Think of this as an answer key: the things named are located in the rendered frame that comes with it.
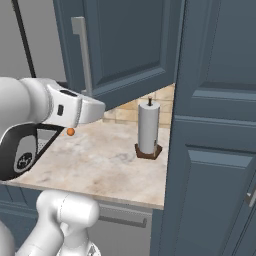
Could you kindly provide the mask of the thin black bar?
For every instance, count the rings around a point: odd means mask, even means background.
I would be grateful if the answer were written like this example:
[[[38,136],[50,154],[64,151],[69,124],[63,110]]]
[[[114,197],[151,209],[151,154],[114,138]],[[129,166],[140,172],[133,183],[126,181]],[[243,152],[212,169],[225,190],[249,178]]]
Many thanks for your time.
[[[20,35],[21,35],[21,39],[22,39],[23,48],[24,48],[24,51],[25,51],[29,71],[30,71],[31,77],[36,78],[36,72],[35,72],[35,68],[34,68],[34,64],[33,64],[33,60],[32,60],[32,55],[31,55],[31,52],[30,52],[30,48],[29,48],[27,35],[26,35],[24,24],[23,24],[23,19],[22,19],[22,15],[21,15],[21,12],[20,12],[20,7],[19,7],[18,0],[11,0],[11,3],[12,3],[13,10],[14,10],[15,16],[16,16],[16,20],[17,20],[17,23],[18,23],[18,28],[19,28],[19,32],[20,32]]]

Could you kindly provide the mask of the blue tall cabinet upper door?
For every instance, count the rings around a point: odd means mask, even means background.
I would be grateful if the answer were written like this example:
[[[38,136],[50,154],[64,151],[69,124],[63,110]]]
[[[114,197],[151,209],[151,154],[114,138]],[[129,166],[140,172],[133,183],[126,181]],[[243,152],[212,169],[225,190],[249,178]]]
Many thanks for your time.
[[[256,121],[256,0],[186,0],[175,113]]]

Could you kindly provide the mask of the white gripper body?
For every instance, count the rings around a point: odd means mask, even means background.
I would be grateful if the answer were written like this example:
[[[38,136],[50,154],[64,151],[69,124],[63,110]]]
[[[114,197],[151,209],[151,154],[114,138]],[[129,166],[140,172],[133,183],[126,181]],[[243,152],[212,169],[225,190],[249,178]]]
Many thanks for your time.
[[[106,105],[94,98],[83,96],[79,117],[79,124],[89,124],[100,120],[105,112]]]

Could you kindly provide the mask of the grey dishwasher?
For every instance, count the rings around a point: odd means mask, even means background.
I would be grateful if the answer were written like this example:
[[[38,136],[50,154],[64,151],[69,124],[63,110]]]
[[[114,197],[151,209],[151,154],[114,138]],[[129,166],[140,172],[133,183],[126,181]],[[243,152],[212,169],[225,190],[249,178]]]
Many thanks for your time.
[[[99,201],[100,216],[142,222],[146,228],[98,220],[88,229],[102,256],[150,256],[152,210],[129,204]]]

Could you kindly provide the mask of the blue wall cabinet door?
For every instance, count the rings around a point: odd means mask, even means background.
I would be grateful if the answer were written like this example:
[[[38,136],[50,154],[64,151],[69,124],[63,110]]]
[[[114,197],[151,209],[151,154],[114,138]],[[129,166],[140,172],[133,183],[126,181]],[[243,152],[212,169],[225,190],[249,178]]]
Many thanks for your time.
[[[85,89],[72,17],[86,22],[93,97],[108,110],[175,82],[185,0],[53,0],[67,86]]]

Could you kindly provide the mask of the blue tall cabinet door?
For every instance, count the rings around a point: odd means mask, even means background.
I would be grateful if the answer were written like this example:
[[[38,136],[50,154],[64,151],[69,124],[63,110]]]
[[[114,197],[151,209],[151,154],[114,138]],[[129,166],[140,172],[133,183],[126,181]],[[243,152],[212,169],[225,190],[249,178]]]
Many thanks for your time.
[[[175,113],[256,121],[256,0],[186,0]]]
[[[256,122],[176,115],[150,256],[256,256]]]

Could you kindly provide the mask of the blue tall cabinet lower door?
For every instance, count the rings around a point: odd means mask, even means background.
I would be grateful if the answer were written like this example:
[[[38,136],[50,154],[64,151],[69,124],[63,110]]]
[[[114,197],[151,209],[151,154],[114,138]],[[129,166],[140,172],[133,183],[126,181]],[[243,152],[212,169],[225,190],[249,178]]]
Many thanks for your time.
[[[150,256],[256,256],[256,122],[176,115]]]

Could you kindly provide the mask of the blue base cabinet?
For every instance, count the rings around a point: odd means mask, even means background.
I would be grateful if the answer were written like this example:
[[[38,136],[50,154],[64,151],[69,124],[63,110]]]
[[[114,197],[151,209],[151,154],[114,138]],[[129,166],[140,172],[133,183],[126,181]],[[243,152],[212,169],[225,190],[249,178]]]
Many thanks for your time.
[[[0,220],[9,228],[19,249],[35,227],[40,190],[0,184]]]

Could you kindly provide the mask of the grey sink basin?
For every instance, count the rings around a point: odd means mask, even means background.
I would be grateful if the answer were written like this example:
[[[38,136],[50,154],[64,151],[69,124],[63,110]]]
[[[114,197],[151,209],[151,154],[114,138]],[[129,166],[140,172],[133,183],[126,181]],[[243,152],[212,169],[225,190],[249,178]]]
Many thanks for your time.
[[[37,129],[38,149],[35,161],[38,161],[40,159],[40,157],[45,153],[45,151],[50,147],[50,145],[55,141],[55,139],[60,135],[62,131],[63,129],[60,127],[51,129]]]

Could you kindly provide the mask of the white paper towel roll holder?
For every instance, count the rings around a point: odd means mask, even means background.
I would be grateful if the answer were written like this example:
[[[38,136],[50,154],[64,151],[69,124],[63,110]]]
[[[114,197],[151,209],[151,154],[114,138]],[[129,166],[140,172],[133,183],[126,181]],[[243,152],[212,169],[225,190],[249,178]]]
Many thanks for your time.
[[[162,151],[158,144],[160,104],[148,97],[138,105],[138,142],[135,151],[138,158],[155,160]]]

